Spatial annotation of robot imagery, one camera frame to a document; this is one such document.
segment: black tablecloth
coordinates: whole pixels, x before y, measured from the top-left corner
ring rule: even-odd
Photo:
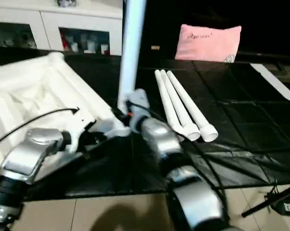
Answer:
[[[32,51],[28,58],[41,54],[45,53]],[[0,64],[7,62],[3,58]],[[66,62],[109,105],[116,106],[120,57],[71,55]],[[146,90],[152,110],[165,117],[154,71],[172,70],[216,127],[217,140],[196,143],[209,155],[224,188],[290,183],[290,102],[249,64],[146,60],[139,66],[136,87]],[[183,142],[183,147],[217,186],[191,144]],[[28,200],[153,193],[165,187],[157,157],[133,134],[114,138],[90,158],[80,158],[37,182]]]

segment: glass cabinet door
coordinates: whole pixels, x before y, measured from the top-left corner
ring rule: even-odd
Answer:
[[[105,31],[59,28],[64,51],[110,54],[110,33]]]
[[[0,47],[36,49],[37,45],[28,24],[0,23]]]
[[[0,47],[49,50],[40,12],[0,9]]]
[[[51,50],[121,55],[122,20],[41,12]]]

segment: shelf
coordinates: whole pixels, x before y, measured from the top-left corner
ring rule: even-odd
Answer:
[[[67,8],[58,7],[56,0],[0,0],[0,8],[122,19],[122,0],[77,0],[76,7]]]

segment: white cabinet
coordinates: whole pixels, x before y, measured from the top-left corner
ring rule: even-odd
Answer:
[[[0,46],[121,55],[122,0],[0,0]]]
[[[41,12],[41,17],[51,50],[63,51],[67,41],[69,46],[76,43],[80,52],[90,52],[88,43],[94,43],[99,53],[107,45],[110,54],[121,55],[121,19],[51,12]]]
[[[0,46],[49,50],[40,12],[0,8]]]

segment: pipe end cap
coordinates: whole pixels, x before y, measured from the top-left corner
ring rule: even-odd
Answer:
[[[205,142],[212,142],[218,137],[218,131],[211,124],[202,127],[199,131]]]

